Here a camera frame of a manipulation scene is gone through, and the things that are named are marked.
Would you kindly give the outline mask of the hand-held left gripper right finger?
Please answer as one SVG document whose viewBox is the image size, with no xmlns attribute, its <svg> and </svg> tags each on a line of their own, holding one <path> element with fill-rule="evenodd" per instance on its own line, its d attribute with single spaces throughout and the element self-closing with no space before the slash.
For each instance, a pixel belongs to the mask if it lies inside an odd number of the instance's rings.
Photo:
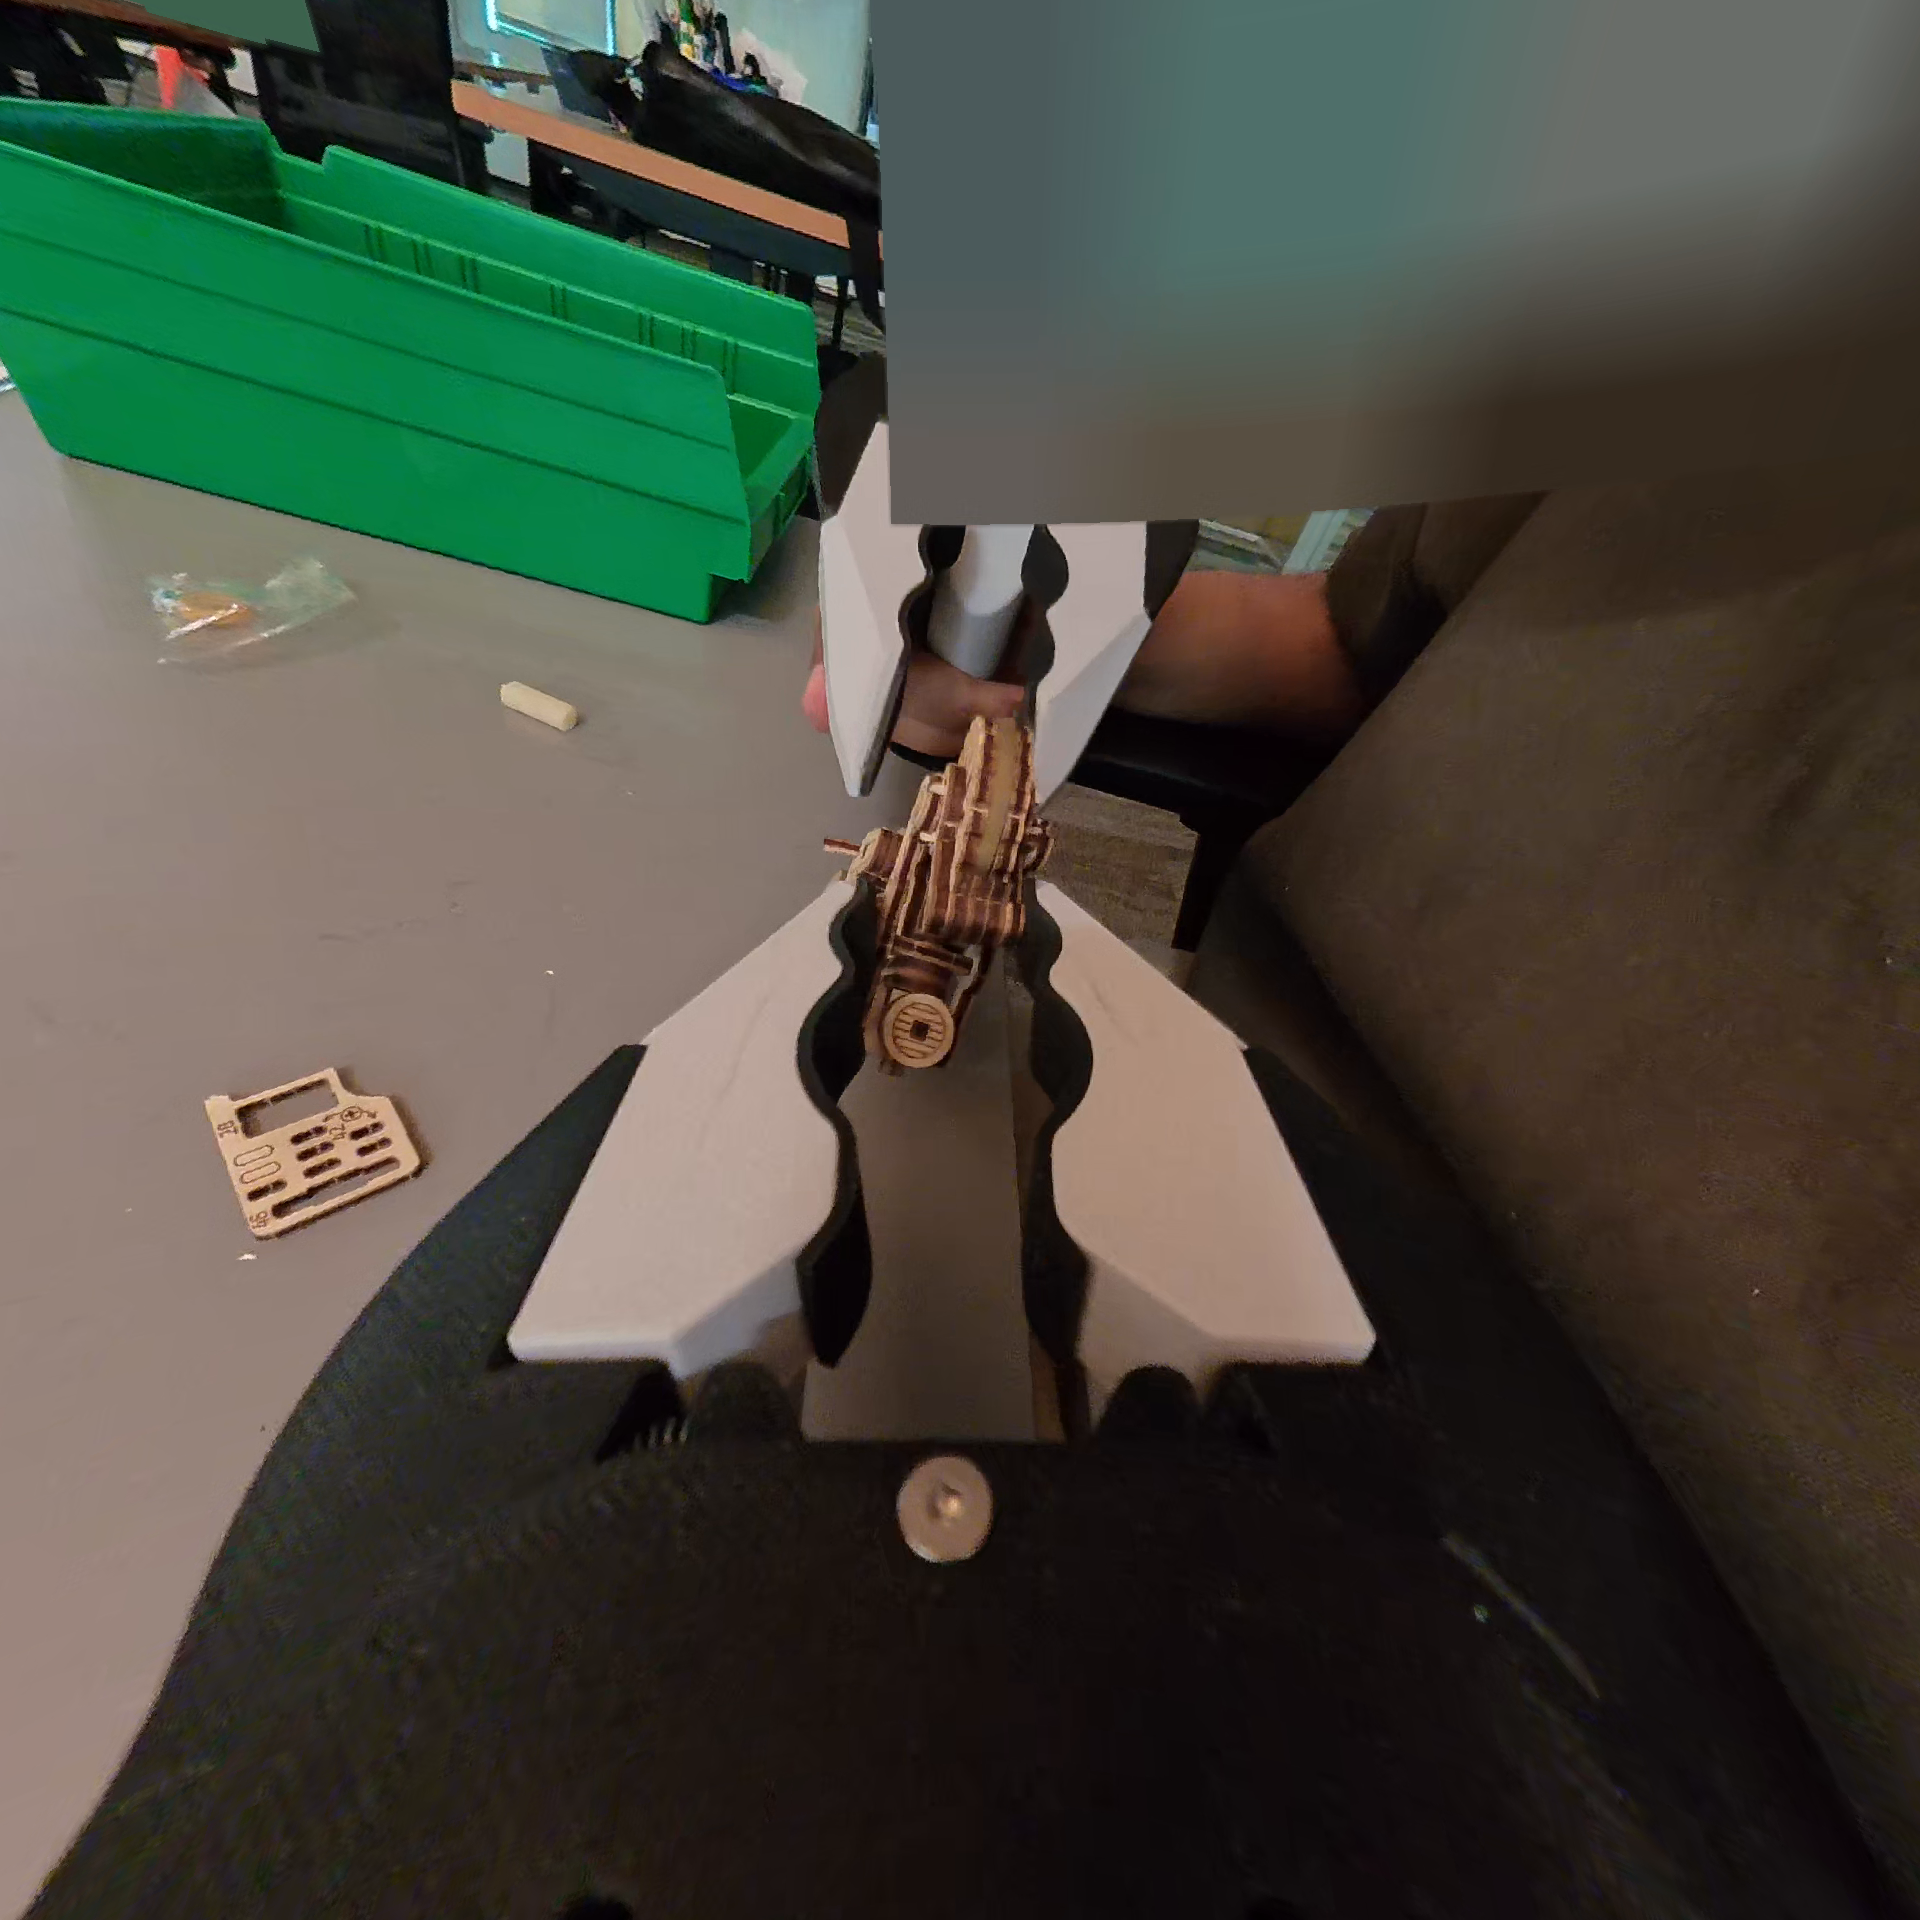
<svg viewBox="0 0 1920 1920">
<path fill-rule="evenodd" d="M 1363 1362 L 1371 1323 L 1262 1105 L 1248 1046 L 1041 879 L 1036 1046 L 1066 1012 L 1043 1142 L 1083 1374 Z"/>
</svg>

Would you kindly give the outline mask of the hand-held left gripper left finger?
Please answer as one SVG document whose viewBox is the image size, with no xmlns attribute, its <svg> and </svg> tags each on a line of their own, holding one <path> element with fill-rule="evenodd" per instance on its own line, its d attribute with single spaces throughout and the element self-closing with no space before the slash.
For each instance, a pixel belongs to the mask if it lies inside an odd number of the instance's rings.
<svg viewBox="0 0 1920 1920">
<path fill-rule="evenodd" d="M 817 1239 L 858 1220 L 840 1038 L 869 893 L 829 879 L 792 921 L 667 1012 L 511 1324 L 517 1362 L 643 1357 L 705 1374 L 829 1357 L 805 1302 Z"/>
</svg>

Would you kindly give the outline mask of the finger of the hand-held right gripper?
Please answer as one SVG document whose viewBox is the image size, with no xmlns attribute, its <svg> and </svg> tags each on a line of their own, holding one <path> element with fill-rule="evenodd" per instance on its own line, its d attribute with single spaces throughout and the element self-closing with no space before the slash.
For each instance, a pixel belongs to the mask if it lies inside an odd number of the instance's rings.
<svg viewBox="0 0 1920 1920">
<path fill-rule="evenodd" d="M 874 792 L 926 590 L 922 527 L 889 518 L 889 429 L 874 423 L 821 515 L 821 705 L 845 792 Z"/>
<path fill-rule="evenodd" d="M 1066 590 L 1043 604 L 1043 645 L 1027 670 L 1041 803 L 1071 781 L 1149 627 L 1145 518 L 1043 527 L 1041 558 L 1048 560 L 1048 554 L 1066 560 Z"/>
</svg>

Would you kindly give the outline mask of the wooden puzzle model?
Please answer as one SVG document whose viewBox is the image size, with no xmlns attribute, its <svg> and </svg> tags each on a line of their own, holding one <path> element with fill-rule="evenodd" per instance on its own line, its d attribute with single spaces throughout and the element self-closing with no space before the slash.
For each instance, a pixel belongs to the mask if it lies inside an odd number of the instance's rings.
<svg viewBox="0 0 1920 1920">
<path fill-rule="evenodd" d="M 946 1066 L 991 952 L 1025 935 L 1027 879 L 1048 861 L 1027 724 L 976 717 L 962 757 L 922 774 L 902 829 L 821 846 L 845 856 L 845 879 L 874 893 L 863 1052 L 879 1073 Z"/>
</svg>

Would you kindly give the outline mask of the person's right forearm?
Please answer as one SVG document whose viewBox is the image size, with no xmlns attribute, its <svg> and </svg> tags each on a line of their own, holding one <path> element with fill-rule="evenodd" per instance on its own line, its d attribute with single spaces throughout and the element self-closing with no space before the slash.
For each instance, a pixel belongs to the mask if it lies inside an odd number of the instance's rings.
<svg viewBox="0 0 1920 1920">
<path fill-rule="evenodd" d="M 1183 724 L 1347 736 L 1367 700 L 1320 572 L 1187 572 L 1111 695 Z"/>
</svg>

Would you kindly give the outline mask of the grey desk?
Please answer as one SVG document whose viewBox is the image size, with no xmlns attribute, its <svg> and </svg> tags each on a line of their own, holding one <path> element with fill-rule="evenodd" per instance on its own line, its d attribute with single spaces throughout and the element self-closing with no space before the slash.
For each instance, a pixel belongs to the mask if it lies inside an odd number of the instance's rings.
<svg viewBox="0 0 1920 1920">
<path fill-rule="evenodd" d="M 271 1437 L 407 1247 L 913 795 L 798 717 L 817 527 L 718 627 L 60 456 L 3 390 L 3 1916 L 125 1753 Z M 158 663 L 148 580 L 353 604 Z M 576 705 L 545 733 L 496 705 Z M 253 1239 L 208 1097 L 333 1066 L 419 1176 Z"/>
</svg>

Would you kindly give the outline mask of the wooden top desk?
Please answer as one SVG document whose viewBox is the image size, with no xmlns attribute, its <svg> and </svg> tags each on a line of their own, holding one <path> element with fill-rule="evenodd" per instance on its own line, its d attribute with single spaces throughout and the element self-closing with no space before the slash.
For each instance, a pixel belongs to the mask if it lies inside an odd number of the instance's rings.
<svg viewBox="0 0 1920 1920">
<path fill-rule="evenodd" d="M 852 251 L 846 215 L 805 209 L 754 179 L 659 154 L 568 108 L 540 108 L 545 79 L 517 68 L 450 72 L 450 108 L 459 120 L 523 144 L 523 197 L 545 215 L 581 215 L 588 229 L 631 222 L 636 231 L 667 231 L 705 251 L 712 268 L 769 268 L 798 304 L 833 293 L 833 339 L 852 313 Z"/>
</svg>

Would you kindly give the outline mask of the person's right hand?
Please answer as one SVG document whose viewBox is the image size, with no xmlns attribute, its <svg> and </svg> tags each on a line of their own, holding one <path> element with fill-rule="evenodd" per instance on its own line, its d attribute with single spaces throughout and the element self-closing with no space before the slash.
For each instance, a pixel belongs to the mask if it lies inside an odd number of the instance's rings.
<svg viewBox="0 0 1920 1920">
<path fill-rule="evenodd" d="M 902 705 L 889 724 L 896 755 L 934 764 L 962 757 L 968 721 L 1025 721 L 1027 691 L 1000 681 L 968 681 L 934 653 L 906 658 Z"/>
</svg>

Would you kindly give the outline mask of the black office chair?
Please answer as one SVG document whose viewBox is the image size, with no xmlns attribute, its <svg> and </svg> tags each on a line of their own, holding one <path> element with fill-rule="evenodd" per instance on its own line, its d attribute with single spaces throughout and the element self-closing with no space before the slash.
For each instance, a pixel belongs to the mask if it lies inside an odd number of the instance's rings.
<svg viewBox="0 0 1920 1920">
<path fill-rule="evenodd" d="M 1170 951 L 1200 951 L 1233 856 L 1279 821 L 1331 757 L 1337 742 L 1107 711 L 1071 764 L 1071 783 L 1170 811 L 1194 833 Z"/>
</svg>

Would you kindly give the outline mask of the slotted wooden puzzle piece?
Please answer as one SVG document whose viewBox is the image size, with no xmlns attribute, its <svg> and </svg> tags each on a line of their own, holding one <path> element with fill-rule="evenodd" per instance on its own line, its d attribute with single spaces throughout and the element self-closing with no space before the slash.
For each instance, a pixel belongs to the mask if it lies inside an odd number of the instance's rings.
<svg viewBox="0 0 1920 1920">
<path fill-rule="evenodd" d="M 253 1239 L 401 1188 L 422 1165 L 401 1109 L 353 1095 L 333 1066 L 245 1097 L 212 1095 L 200 1109 Z"/>
</svg>

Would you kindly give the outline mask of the person's brown shirt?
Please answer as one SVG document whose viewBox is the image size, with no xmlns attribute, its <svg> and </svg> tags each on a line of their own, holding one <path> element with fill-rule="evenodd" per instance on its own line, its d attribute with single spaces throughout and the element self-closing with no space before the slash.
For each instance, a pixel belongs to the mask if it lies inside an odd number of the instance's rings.
<svg viewBox="0 0 1920 1920">
<path fill-rule="evenodd" d="M 1421 1125 L 1915 1916 L 1915 456 L 1381 509 L 1194 994 Z"/>
</svg>

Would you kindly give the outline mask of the black bag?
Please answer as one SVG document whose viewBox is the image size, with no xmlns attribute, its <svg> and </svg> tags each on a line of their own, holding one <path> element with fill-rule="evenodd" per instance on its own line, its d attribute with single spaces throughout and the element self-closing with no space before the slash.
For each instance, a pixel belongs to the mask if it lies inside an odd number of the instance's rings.
<svg viewBox="0 0 1920 1920">
<path fill-rule="evenodd" d="M 667 44 L 643 48 L 631 85 L 636 144 L 879 229 L 879 161 L 858 131 L 829 120 L 811 108 L 736 90 Z"/>
</svg>

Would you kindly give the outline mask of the green plastic bin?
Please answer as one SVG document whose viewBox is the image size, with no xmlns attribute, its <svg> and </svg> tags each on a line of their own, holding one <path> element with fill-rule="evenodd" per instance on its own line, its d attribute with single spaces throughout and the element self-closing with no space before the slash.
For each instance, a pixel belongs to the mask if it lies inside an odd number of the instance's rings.
<svg viewBox="0 0 1920 1920">
<path fill-rule="evenodd" d="M 792 298 L 249 115 L 0 109 L 0 346 L 67 461 L 712 619 L 805 499 Z"/>
</svg>

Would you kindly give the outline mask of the clear plastic bag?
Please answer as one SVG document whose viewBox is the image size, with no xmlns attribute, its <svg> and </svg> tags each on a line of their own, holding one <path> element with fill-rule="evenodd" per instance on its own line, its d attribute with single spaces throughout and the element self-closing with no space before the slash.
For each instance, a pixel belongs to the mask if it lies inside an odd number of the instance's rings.
<svg viewBox="0 0 1920 1920">
<path fill-rule="evenodd" d="M 293 558 L 265 580 L 148 580 L 158 663 L 212 663 L 271 645 L 353 604 L 353 590 L 319 558 Z"/>
</svg>

